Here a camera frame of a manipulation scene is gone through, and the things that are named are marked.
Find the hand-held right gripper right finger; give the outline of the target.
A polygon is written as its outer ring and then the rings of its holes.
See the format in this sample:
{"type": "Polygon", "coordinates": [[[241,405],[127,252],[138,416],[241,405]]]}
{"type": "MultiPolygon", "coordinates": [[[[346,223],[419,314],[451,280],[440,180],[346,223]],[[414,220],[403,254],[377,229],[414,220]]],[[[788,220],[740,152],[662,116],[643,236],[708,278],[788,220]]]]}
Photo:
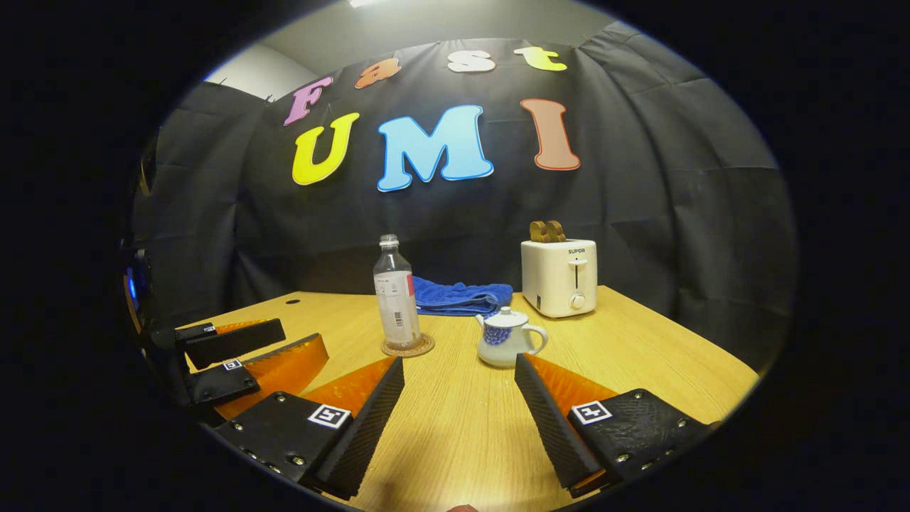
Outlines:
{"type": "Polygon", "coordinates": [[[530,353],[517,355],[515,383],[572,498],[653,473],[719,427],[646,389],[618,393],[530,353]]]}

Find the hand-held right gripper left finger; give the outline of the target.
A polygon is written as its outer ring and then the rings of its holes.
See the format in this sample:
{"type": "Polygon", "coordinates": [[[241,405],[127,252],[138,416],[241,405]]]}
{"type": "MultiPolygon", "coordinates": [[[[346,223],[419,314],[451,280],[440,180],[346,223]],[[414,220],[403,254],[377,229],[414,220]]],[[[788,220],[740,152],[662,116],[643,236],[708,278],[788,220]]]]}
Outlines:
{"type": "Polygon", "coordinates": [[[335,498],[358,495],[405,387],[389,356],[300,398],[276,391],[214,429],[241,456],[294,485],[335,498]]]}

